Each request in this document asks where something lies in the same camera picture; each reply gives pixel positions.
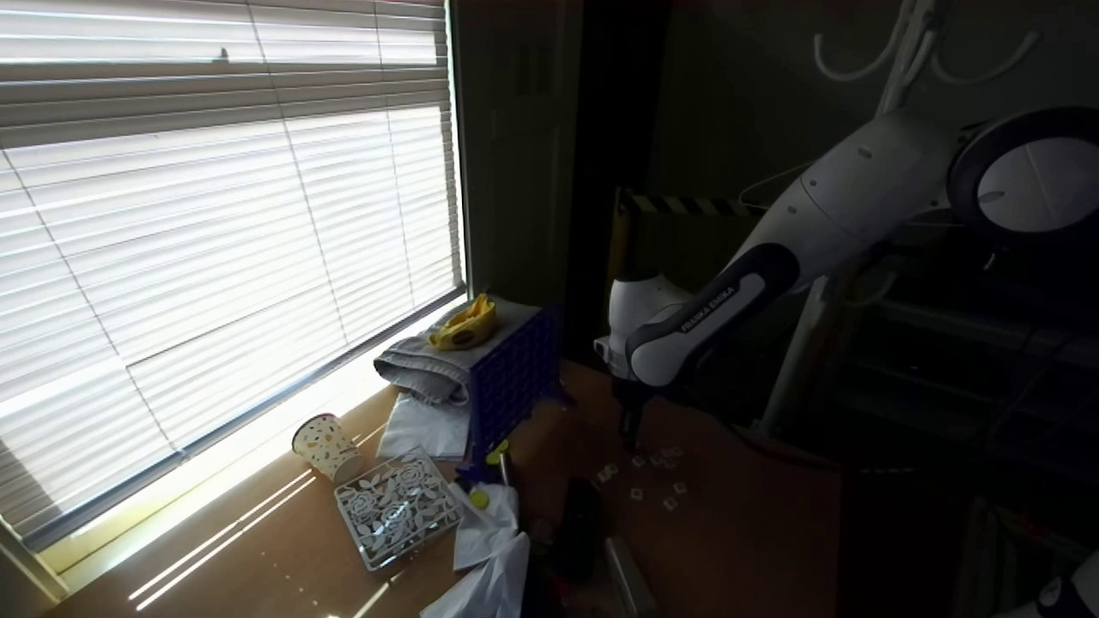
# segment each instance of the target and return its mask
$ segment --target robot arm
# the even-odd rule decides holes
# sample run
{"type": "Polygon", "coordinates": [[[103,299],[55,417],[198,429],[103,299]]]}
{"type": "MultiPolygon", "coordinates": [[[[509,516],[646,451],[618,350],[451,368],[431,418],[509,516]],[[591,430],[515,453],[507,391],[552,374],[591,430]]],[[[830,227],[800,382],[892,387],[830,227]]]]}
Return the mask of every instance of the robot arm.
{"type": "Polygon", "coordinates": [[[671,384],[719,332],[931,207],[953,154],[950,135],[903,111],[875,119],[795,180],[698,294],[659,275],[615,279],[611,335],[596,342],[597,351],[617,377],[671,384]]]}

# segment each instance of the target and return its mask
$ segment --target window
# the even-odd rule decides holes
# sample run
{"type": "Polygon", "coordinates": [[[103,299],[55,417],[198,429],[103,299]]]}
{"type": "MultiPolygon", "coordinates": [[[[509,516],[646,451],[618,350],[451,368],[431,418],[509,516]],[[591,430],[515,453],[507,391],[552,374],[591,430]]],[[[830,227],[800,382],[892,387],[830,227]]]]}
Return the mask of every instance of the window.
{"type": "Polygon", "coordinates": [[[29,547],[464,288],[442,1],[0,0],[29,547]]]}

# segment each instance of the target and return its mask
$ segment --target yellow cloth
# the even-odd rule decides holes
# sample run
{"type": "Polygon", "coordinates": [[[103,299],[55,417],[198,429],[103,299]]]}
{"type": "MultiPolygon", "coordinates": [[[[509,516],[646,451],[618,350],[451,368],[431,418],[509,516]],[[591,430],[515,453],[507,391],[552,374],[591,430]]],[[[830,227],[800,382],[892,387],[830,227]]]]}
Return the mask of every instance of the yellow cloth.
{"type": "Polygon", "coordinates": [[[485,343],[485,340],[496,332],[497,325],[499,324],[496,319],[496,304],[489,300],[488,295],[482,294],[465,311],[451,318],[443,328],[431,333],[428,342],[444,352],[468,350],[485,343]]]}

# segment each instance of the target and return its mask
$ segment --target hazard stripe tape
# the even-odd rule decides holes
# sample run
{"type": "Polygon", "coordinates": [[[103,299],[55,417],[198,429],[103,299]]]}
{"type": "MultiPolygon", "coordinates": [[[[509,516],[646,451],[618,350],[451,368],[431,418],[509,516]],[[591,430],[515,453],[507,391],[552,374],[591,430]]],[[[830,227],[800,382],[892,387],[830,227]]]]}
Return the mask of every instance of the hazard stripe tape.
{"type": "Polygon", "coordinates": [[[641,196],[629,191],[622,191],[619,203],[630,214],[663,212],[704,217],[763,217],[767,212],[763,208],[747,208],[735,199],[641,196]]]}

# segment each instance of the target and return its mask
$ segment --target coat hook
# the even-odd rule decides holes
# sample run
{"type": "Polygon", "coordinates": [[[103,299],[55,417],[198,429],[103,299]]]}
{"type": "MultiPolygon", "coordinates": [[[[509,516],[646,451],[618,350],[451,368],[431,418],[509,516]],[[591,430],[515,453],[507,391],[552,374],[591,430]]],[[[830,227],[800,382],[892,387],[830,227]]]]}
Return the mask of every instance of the coat hook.
{"type": "Polygon", "coordinates": [[[886,64],[886,60],[897,52],[897,45],[900,42],[900,35],[904,31],[904,26],[908,25],[909,14],[912,12],[912,4],[915,0],[901,0],[900,13],[897,15],[897,21],[893,23],[892,32],[889,33],[889,41],[886,43],[886,47],[881,49],[878,57],[866,65],[865,67],[853,70],[851,73],[840,73],[828,65],[824,64],[824,58],[821,55],[821,47],[824,44],[824,35],[817,33],[813,35],[813,59],[817,62],[817,68],[820,69],[824,77],[833,81],[855,81],[856,79],[862,79],[867,75],[870,75],[875,70],[886,64]]]}
{"type": "Polygon", "coordinates": [[[984,75],[978,75],[977,77],[955,77],[951,75],[950,71],[943,68],[943,63],[942,60],[939,59],[937,51],[931,57],[931,69],[935,71],[935,75],[939,77],[939,79],[942,79],[943,81],[952,86],[972,86],[974,84],[980,84],[983,81],[988,81],[989,79],[999,77],[1004,73],[1011,70],[1011,68],[1014,67],[1017,64],[1019,64],[1019,60],[1023,59],[1023,57],[1031,51],[1031,48],[1034,47],[1039,38],[1040,35],[1037,32],[1033,30],[1030,31],[1029,33],[1026,33],[1026,36],[1023,37],[1023,41],[1022,43],[1019,44],[1019,47],[1015,48],[1014,54],[1011,54],[1011,56],[1009,56],[1008,59],[1003,60],[996,68],[989,70],[988,73],[985,73],[984,75]]]}

